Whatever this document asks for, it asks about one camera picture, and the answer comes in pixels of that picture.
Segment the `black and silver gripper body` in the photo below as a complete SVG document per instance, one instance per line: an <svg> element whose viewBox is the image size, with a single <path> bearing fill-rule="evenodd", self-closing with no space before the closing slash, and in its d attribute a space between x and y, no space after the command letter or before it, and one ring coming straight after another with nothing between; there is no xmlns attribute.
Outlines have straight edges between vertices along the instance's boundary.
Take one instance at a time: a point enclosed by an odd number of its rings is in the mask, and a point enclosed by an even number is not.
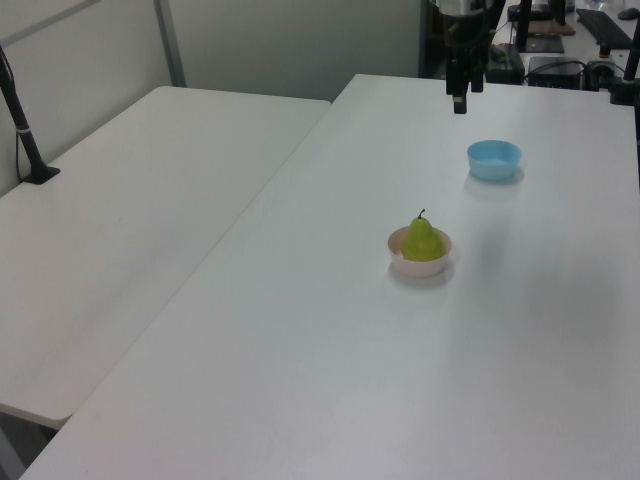
<svg viewBox="0 0 640 480"><path fill-rule="evenodd" d="M485 66L491 32L497 27L504 1L430 1L441 16L447 60Z"/></svg>

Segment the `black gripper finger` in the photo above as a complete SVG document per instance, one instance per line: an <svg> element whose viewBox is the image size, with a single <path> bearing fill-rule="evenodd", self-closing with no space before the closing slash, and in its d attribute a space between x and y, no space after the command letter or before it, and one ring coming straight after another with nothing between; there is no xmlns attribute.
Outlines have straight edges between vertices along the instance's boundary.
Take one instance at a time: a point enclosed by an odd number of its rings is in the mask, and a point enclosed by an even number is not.
<svg viewBox="0 0 640 480"><path fill-rule="evenodd" d="M475 49L470 53L470 85L473 93L482 93L484 90L485 61L483 53Z"/></svg>
<svg viewBox="0 0 640 480"><path fill-rule="evenodd" d="M468 78L463 62L448 58L446 64L446 94L452 98L455 114L467 113Z"/></svg>

